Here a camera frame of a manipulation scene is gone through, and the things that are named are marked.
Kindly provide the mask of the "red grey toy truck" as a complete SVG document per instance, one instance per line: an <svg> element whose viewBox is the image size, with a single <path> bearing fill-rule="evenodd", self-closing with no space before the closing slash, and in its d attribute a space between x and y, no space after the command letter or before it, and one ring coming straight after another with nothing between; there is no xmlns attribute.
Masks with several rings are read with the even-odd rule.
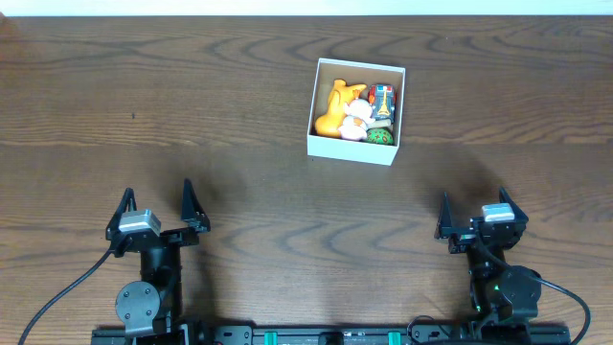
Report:
<svg viewBox="0 0 613 345"><path fill-rule="evenodd" d="M377 121L395 121L396 89L391 84L373 84L368 93L368 102Z"/></svg>

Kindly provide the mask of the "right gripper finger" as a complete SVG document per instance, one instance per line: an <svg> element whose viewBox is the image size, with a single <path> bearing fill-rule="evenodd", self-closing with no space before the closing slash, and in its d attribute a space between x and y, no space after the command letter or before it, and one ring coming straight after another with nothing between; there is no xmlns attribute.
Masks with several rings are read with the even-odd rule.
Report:
<svg viewBox="0 0 613 345"><path fill-rule="evenodd" d="M508 203L514 214L515 222L527 222L527 215L521 210L521 208L512 200L511 196L504 187L499 188L499 201L501 203Z"/></svg>
<svg viewBox="0 0 613 345"><path fill-rule="evenodd" d="M447 193L444 193L434 238L436 240L445 240L448 239L453 233L454 226L449 205L449 199Z"/></svg>

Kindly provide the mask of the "pink white bunny figure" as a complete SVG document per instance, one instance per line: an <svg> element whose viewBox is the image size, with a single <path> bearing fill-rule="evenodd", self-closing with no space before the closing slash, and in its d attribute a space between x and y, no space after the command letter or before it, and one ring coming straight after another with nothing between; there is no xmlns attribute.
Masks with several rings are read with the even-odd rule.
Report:
<svg viewBox="0 0 613 345"><path fill-rule="evenodd" d="M344 104L344 111L346 117L338 128L341 138L350 141L365 139L369 125L375 121L370 103L363 99L355 99Z"/></svg>

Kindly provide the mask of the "wooden pellet drum toy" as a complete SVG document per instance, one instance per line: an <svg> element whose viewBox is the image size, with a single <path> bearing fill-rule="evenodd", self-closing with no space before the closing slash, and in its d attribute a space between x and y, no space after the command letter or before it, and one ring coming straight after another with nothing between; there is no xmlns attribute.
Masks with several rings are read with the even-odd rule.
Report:
<svg viewBox="0 0 613 345"><path fill-rule="evenodd" d="M371 124L368 124L368 129L378 129L378 128L383 128L383 129L386 129L392 132L393 124L389 119L377 120L377 121L372 122Z"/></svg>

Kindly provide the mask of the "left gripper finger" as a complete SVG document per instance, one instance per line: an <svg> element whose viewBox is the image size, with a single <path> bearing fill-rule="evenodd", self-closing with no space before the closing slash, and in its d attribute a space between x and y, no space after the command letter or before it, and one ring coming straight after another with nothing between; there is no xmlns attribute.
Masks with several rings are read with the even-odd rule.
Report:
<svg viewBox="0 0 613 345"><path fill-rule="evenodd" d="M119 231L120 221L124 213L136 210L137 206L134 191L131 188L126 188L117 210L106 226L105 238L111 240Z"/></svg>
<svg viewBox="0 0 613 345"><path fill-rule="evenodd" d="M189 178L184 180L184 188L181 203L181 220L191 227L196 233L211 231L211 223L200 205L193 184Z"/></svg>

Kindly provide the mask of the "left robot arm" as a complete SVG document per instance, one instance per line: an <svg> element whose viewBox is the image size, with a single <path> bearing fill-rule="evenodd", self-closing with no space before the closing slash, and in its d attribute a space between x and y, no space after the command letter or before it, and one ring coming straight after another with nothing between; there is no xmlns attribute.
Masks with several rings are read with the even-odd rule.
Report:
<svg viewBox="0 0 613 345"><path fill-rule="evenodd" d="M184 180L181 220L184 227L163 231L151 210L137 208L134 191L127 188L106 227L114 257L140 256L140 279L124 286L116 298L128 338L168 334L182 313L181 249L198 245L199 236L211 230L190 179Z"/></svg>

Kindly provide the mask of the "orange rubber dog toy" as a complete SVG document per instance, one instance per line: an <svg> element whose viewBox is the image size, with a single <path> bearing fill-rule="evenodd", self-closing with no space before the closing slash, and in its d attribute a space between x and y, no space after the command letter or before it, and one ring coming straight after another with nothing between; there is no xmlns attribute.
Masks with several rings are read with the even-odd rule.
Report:
<svg viewBox="0 0 613 345"><path fill-rule="evenodd" d="M340 138L339 127L346 117L345 106L358 99L366 88L367 85L364 83L347 85L345 80L336 79L329 92L327 111L315 120L316 134L329 138Z"/></svg>

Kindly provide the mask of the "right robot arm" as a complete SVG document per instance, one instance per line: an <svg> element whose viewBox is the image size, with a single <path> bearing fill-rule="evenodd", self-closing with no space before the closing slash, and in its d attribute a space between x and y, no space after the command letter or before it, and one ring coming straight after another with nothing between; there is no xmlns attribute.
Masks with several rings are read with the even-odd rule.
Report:
<svg viewBox="0 0 613 345"><path fill-rule="evenodd" d="M449 198L443 197L434 238L448 241L449 253L467 256L471 304L477 311L468 326L473 334L483 328L526 328L538 315L540 275L505 260L505 252L520 241L528 221L503 188L499 201L483 206L481 215L464 227L454 224Z"/></svg>

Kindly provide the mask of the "green patterned ball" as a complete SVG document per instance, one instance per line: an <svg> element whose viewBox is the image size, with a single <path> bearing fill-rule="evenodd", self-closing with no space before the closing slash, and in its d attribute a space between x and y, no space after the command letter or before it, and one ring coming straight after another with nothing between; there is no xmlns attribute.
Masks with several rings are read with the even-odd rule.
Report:
<svg viewBox="0 0 613 345"><path fill-rule="evenodd" d="M392 146L394 144L394 136L392 132L385 127L370 128L367 131L365 141L371 144Z"/></svg>

